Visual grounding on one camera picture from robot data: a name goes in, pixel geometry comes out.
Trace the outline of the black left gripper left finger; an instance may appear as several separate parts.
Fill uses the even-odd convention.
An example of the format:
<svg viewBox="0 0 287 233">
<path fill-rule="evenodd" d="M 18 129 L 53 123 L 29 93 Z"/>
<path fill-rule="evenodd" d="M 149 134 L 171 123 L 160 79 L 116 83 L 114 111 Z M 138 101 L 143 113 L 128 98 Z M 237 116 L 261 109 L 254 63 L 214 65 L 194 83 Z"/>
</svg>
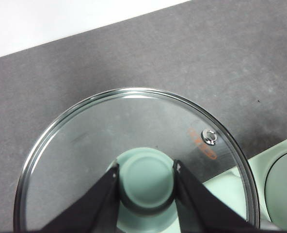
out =
<svg viewBox="0 0 287 233">
<path fill-rule="evenodd" d="M 40 232 L 115 233 L 119 206 L 119 165 L 116 163 L 81 198 Z"/>
</svg>

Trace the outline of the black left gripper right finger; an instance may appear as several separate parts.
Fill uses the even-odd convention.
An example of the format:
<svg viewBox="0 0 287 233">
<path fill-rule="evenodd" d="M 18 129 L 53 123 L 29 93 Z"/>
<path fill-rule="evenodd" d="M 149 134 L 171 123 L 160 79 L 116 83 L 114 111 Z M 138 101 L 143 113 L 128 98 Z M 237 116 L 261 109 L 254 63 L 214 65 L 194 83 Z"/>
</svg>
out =
<svg viewBox="0 0 287 233">
<path fill-rule="evenodd" d="M 175 203 L 182 233 L 259 233 L 174 160 Z"/>
</svg>

